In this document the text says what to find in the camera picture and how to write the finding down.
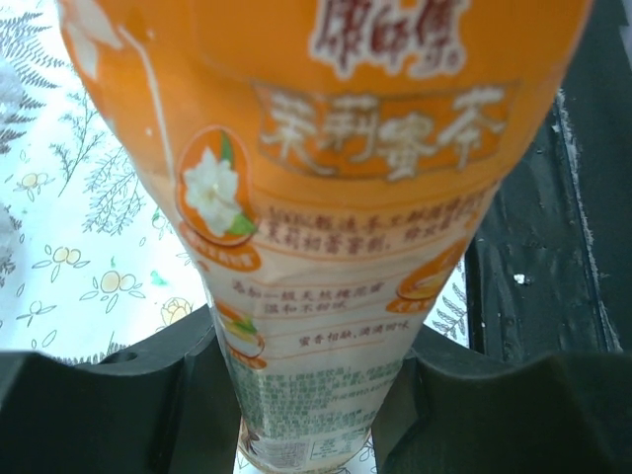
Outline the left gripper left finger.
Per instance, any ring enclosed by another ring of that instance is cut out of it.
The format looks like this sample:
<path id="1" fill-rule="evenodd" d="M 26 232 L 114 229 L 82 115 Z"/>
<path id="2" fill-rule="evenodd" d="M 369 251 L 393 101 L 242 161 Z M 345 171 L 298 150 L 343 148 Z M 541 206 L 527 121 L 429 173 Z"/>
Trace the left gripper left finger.
<path id="1" fill-rule="evenodd" d="M 207 307 L 96 364 L 1 355 L 5 473 L 229 473 L 239 424 Z"/>

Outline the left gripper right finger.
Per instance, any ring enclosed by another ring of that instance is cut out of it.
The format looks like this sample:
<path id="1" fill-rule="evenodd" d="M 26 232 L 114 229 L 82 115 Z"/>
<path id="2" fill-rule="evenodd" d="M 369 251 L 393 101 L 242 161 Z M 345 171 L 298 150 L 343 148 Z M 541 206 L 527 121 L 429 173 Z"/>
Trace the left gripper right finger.
<path id="1" fill-rule="evenodd" d="M 627 473 L 631 356 L 513 365 L 422 329 L 372 425 L 380 473 Z"/>

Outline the orange drink bottle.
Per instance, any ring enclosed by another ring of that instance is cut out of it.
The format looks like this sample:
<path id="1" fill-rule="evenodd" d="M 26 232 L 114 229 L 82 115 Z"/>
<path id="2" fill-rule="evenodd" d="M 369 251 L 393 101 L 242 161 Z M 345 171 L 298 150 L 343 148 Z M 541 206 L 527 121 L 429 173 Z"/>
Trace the orange drink bottle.
<path id="1" fill-rule="evenodd" d="M 96 109 L 206 286 L 270 473 L 351 459 L 589 1 L 60 1 Z"/>

